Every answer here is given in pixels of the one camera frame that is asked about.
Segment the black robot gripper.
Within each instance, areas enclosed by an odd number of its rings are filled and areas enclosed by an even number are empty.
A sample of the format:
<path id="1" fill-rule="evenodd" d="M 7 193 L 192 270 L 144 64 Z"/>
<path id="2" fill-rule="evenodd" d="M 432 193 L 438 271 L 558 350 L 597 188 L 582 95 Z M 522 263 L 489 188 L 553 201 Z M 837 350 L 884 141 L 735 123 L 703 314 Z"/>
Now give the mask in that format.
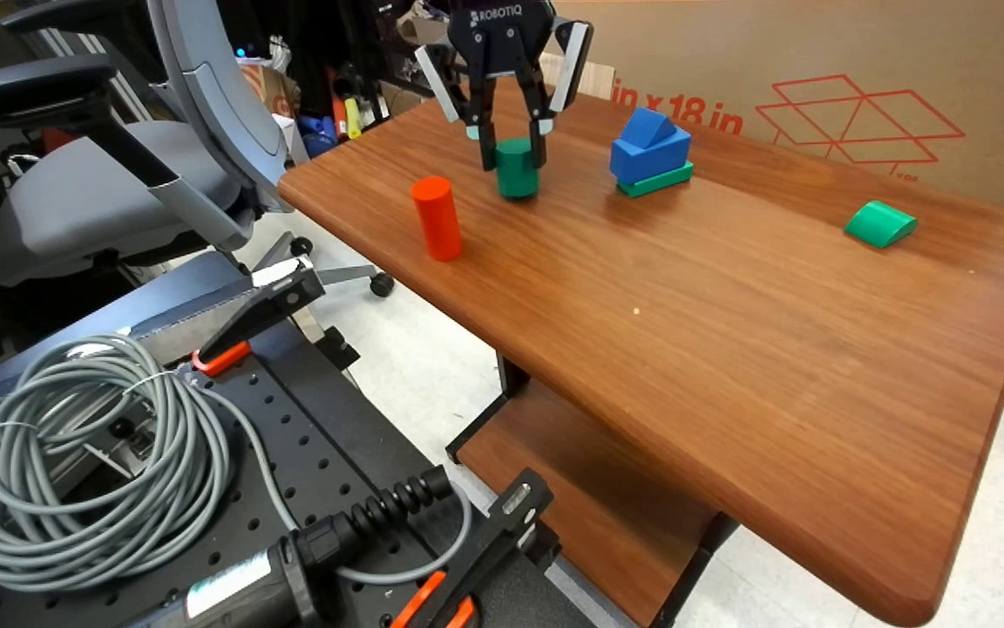
<path id="1" fill-rule="evenodd" d="M 495 81 L 511 74 L 530 120 L 530 163 L 539 171 L 547 159 L 543 123 L 553 123 L 547 108 L 547 86 L 539 74 L 539 53 L 551 39 L 553 6 L 547 0 L 432 0 L 443 13 L 443 46 L 429 46 L 424 60 L 451 78 L 462 66 L 472 78 L 466 130 L 476 136 L 482 167 L 495 171 Z"/>

